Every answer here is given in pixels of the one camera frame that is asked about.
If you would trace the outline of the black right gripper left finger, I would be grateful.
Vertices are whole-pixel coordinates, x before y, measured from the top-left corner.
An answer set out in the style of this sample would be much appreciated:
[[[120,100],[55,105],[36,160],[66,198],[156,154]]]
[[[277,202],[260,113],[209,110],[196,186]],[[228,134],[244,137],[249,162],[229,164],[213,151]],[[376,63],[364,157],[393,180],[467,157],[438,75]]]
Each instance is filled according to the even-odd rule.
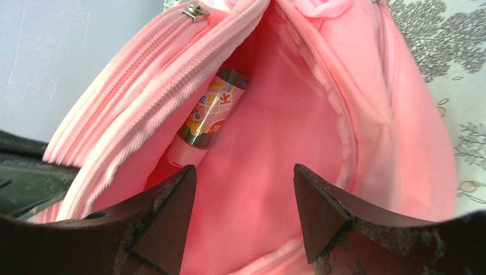
[[[156,186],[84,219],[36,224],[1,216],[2,274],[179,274],[197,174]]]

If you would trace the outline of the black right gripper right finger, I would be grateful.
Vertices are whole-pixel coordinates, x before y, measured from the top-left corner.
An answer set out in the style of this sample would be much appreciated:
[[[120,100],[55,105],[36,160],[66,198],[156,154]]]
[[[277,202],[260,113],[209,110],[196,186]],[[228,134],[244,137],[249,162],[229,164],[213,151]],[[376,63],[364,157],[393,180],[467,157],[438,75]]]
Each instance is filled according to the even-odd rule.
[[[441,222],[401,215],[330,184],[304,165],[294,189],[316,274],[484,274],[485,212]]]

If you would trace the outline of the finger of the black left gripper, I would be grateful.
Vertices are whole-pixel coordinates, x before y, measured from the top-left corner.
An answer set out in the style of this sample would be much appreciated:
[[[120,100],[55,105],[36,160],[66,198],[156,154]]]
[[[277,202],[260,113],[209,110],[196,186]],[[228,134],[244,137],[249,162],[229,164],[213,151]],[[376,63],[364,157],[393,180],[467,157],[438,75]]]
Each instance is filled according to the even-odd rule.
[[[1,214],[30,218],[64,199],[80,169],[43,161],[47,146],[1,131]]]

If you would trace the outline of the pink student backpack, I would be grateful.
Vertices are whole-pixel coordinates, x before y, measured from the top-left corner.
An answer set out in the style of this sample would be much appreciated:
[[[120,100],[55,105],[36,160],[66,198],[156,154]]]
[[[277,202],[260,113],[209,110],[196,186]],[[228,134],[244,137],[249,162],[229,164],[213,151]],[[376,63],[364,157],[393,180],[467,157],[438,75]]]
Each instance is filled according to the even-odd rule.
[[[114,56],[44,154],[80,167],[37,223],[84,218],[142,191],[179,129],[212,103],[182,274],[303,274],[293,167],[374,205],[452,217],[451,142],[385,3],[200,1],[177,5]]]

